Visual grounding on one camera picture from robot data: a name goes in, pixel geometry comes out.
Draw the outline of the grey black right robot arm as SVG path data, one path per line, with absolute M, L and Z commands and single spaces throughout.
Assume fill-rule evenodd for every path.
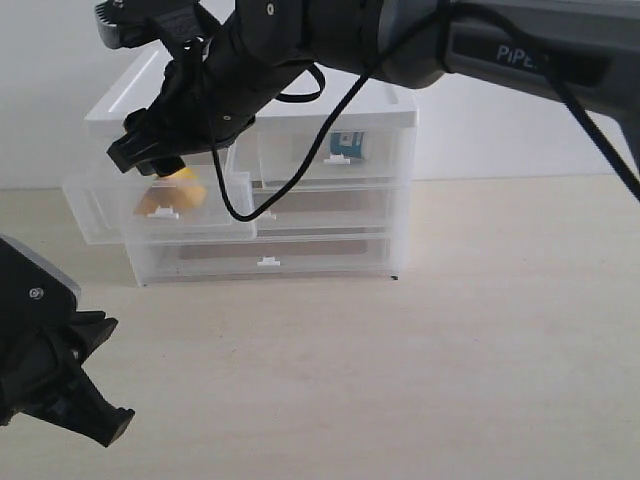
M 635 1 L 238 1 L 224 20 L 198 1 L 108 1 L 95 9 L 111 49 L 160 42 L 170 55 L 153 103 L 108 150 L 119 170 L 176 172 L 227 147 L 301 74 L 320 67 L 409 89 L 459 74 L 564 104 L 628 184 L 592 121 L 615 120 L 639 151 Z

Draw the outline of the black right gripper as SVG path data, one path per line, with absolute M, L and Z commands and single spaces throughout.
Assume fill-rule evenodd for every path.
M 212 142 L 229 144 L 256 114 L 310 66 L 308 60 L 269 65 L 255 58 L 235 29 L 213 37 L 195 85 L 160 109 L 129 114 L 125 134 L 107 155 L 122 173 L 171 176 L 184 169 L 183 156 L 202 153 Z

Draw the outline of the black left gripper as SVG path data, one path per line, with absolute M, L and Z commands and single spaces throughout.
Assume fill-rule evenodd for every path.
M 1 423 L 21 413 L 87 437 L 107 448 L 134 419 L 110 404 L 83 370 L 118 321 L 103 311 L 80 312 L 60 327 L 45 327 L 1 368 Z

